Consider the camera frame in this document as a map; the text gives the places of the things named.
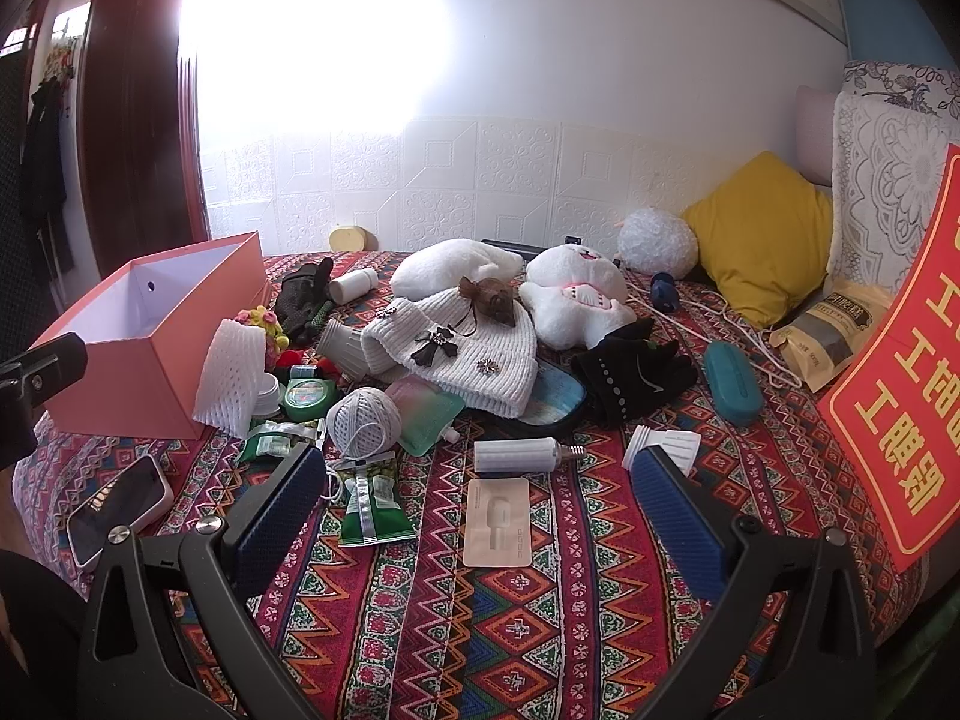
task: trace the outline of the pink phone case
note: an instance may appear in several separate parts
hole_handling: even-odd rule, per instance
[[[151,463],[154,464],[154,468],[157,470],[157,476],[160,477],[160,482],[163,485],[163,495],[162,495],[162,498],[160,498],[160,500],[157,501],[157,503],[153,504],[152,507],[150,507],[150,509],[147,509],[146,512],[143,512],[143,514],[141,514],[140,517],[138,517],[136,521],[133,522],[133,525],[131,525],[131,531],[133,531],[133,533],[139,533],[143,528],[146,528],[151,522],[154,522],[158,518],[163,517],[163,514],[166,514],[166,512],[169,512],[171,507],[174,505],[174,491],[171,490],[170,483],[167,482],[167,478],[163,475],[163,471],[160,469],[160,465],[157,464],[157,459],[155,459],[155,457],[152,455],[150,455],[149,457],[150,457]],[[119,474],[114,476],[113,479],[110,480],[110,482],[117,479],[122,474],[125,474],[127,471],[132,469],[133,466],[135,466],[139,462],[140,461],[137,460],[134,463],[127,466],[126,469],[123,469],[122,471],[120,471]],[[97,493],[93,493],[93,495],[91,495],[90,498],[88,498],[88,500],[95,497]],[[90,557],[90,560],[81,564],[77,560],[77,552],[73,548],[73,538],[72,536],[70,536],[70,520],[73,518],[74,514],[76,514],[80,509],[83,509],[83,507],[85,507],[87,504],[88,504],[88,501],[83,501],[83,503],[80,504],[80,506],[73,509],[73,512],[70,512],[69,517],[66,518],[66,538],[70,542],[70,554],[73,556],[73,562],[77,564],[78,569],[80,571],[91,572],[97,567],[97,562],[100,559],[101,550],[98,550],[93,557]]]

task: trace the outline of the white fluffy ball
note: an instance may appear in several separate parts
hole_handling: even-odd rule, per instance
[[[627,268],[642,274],[667,272],[683,278],[700,256],[697,237],[680,217],[659,208],[641,208],[620,228],[620,256]]]

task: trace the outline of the white wall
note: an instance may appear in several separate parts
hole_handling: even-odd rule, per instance
[[[40,84],[43,65],[50,49],[50,35],[54,19],[67,10],[83,5],[90,0],[50,0],[40,28],[40,40],[37,42],[37,59],[32,71],[32,89]],[[74,55],[74,67],[79,66],[80,50],[83,38],[80,38],[78,52]],[[64,223],[70,250],[73,252],[74,268],[64,274],[64,291],[68,303],[81,298],[100,280],[100,272],[93,256],[90,234],[83,213],[83,199],[80,195],[80,172],[77,165],[77,84],[70,84],[69,118],[61,118],[61,159],[64,163],[64,184],[66,186],[66,204],[64,204]]]
[[[847,55],[776,0],[218,2],[200,41],[211,226],[276,252],[357,223],[384,248],[502,231],[613,253],[637,204],[678,211],[764,149],[793,162],[797,87],[839,90]],[[251,35],[270,50],[237,62]],[[406,125],[368,124],[384,90],[410,91]]]

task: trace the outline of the patterned tablecloth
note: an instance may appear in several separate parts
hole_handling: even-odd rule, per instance
[[[270,258],[268,274],[278,284],[317,256]],[[368,322],[390,300],[390,276],[403,255],[334,257],[334,275],[364,266],[379,272],[379,289],[342,316]],[[628,281],[632,304],[644,313],[641,279],[630,274]],[[712,300],[695,285],[681,289],[687,298]],[[704,336],[742,341],[698,308],[680,316]],[[701,362],[702,341],[666,324],[658,332],[680,337]],[[883,640],[917,603],[919,567],[892,570],[864,491],[809,393],[761,386],[766,408],[749,428],[719,418],[703,383],[647,423],[699,432],[696,480],[772,531],[815,536],[829,525],[842,528],[856,549],[875,636]],[[632,498],[620,462],[634,425],[621,431],[584,424],[576,440],[589,456],[579,467],[530,476],[533,564],[507,569],[471,569],[461,560],[470,447],[501,435],[483,413],[463,413],[455,427],[464,437],[457,445],[401,458],[398,493],[419,539],[341,549],[343,510],[315,509],[267,592],[251,599],[253,619],[324,717],[627,717],[706,611]],[[157,533],[227,512],[272,469],[237,464],[240,442],[213,430],[200,440],[77,436],[61,434],[45,416],[37,435],[40,448],[16,469],[14,499],[40,560],[81,593],[89,577],[78,576],[70,557],[66,515],[138,455],[160,459],[176,495]],[[757,673],[781,603],[770,597],[721,701]],[[189,599],[175,604],[210,694],[235,706]]]

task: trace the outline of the brown door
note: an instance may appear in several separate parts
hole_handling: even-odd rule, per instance
[[[83,207],[106,276],[133,257],[205,240],[192,90],[178,57],[182,0],[91,0],[78,69]]]

